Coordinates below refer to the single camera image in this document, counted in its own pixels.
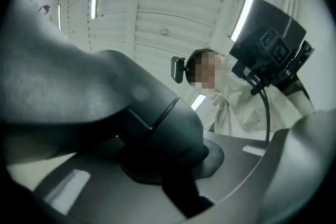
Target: dark hair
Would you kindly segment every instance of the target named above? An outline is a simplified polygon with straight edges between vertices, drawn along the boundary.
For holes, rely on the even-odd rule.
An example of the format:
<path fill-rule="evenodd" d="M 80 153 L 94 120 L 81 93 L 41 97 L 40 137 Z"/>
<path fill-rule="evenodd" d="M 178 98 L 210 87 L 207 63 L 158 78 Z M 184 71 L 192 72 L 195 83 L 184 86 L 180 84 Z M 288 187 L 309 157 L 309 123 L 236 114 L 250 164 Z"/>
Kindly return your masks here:
<path fill-rule="evenodd" d="M 209 52 L 215 52 L 211 49 L 199 49 L 195 50 L 189 57 L 187 64 L 185 66 L 185 76 L 187 78 L 187 81 L 190 85 L 193 85 L 195 83 L 195 67 L 196 67 L 196 60 L 201 59 L 201 57 L 205 54 L 208 54 Z"/>

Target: person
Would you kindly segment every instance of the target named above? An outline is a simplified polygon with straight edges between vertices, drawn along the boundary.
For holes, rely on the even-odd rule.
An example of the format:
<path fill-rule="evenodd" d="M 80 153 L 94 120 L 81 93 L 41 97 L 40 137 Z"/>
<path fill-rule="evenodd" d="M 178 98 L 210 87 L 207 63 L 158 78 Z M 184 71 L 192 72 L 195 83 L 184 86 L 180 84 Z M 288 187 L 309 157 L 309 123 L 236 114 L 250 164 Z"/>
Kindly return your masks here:
<path fill-rule="evenodd" d="M 222 96 L 215 116 L 215 133 L 264 140 L 266 111 L 259 95 L 251 95 L 252 86 L 232 72 L 237 59 L 211 49 L 194 51 L 185 73 L 190 85 L 203 94 Z M 271 137 L 275 131 L 290 128 L 304 112 L 300 111 L 277 87 L 265 88 L 270 109 Z"/>

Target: ceiling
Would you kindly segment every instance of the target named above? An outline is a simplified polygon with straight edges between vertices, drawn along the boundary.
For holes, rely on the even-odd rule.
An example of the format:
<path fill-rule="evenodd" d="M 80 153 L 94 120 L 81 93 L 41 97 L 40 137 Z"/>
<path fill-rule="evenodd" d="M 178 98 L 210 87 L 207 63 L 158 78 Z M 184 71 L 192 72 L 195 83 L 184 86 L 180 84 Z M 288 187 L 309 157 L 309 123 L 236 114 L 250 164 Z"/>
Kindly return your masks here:
<path fill-rule="evenodd" d="M 228 38 L 244 0 L 98 0 L 91 19 L 91 0 L 56 0 L 61 31 L 82 50 L 116 50 L 126 54 L 191 104 L 198 95 L 184 79 L 170 76 L 172 56 L 188 56 L 211 47 L 228 53 Z M 296 17 L 298 0 L 266 0 Z M 197 112 L 203 121 L 213 113 L 211 100 Z"/>

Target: wire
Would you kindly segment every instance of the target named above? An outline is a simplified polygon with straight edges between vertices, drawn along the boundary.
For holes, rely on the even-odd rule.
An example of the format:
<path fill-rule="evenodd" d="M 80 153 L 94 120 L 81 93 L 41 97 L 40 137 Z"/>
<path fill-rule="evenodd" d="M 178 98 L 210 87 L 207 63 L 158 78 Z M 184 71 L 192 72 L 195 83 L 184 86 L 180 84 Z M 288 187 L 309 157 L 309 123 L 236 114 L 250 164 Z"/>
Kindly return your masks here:
<path fill-rule="evenodd" d="M 254 88 L 256 85 L 247 77 L 245 76 L 244 79 Z M 267 94 L 265 89 L 262 89 L 262 92 L 259 91 L 259 95 L 264 103 L 265 110 L 266 110 L 266 139 L 265 141 L 269 142 L 270 136 L 270 112 L 269 112 L 269 102 L 267 98 Z"/>

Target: black cable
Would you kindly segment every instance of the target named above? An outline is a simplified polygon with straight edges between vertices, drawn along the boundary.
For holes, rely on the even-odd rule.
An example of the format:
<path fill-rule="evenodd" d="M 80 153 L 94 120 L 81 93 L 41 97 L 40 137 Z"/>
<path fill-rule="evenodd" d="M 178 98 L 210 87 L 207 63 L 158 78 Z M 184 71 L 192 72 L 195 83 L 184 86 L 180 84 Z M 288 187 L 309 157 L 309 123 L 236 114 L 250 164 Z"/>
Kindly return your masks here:
<path fill-rule="evenodd" d="M 244 77 L 244 79 L 254 88 L 256 85 L 248 78 Z M 265 141 L 269 142 L 269 136 L 270 136 L 270 112 L 269 112 L 269 102 L 267 98 L 267 94 L 265 89 L 262 89 L 262 92 L 259 91 L 259 95 L 264 103 L 265 110 L 266 110 L 266 139 Z"/>

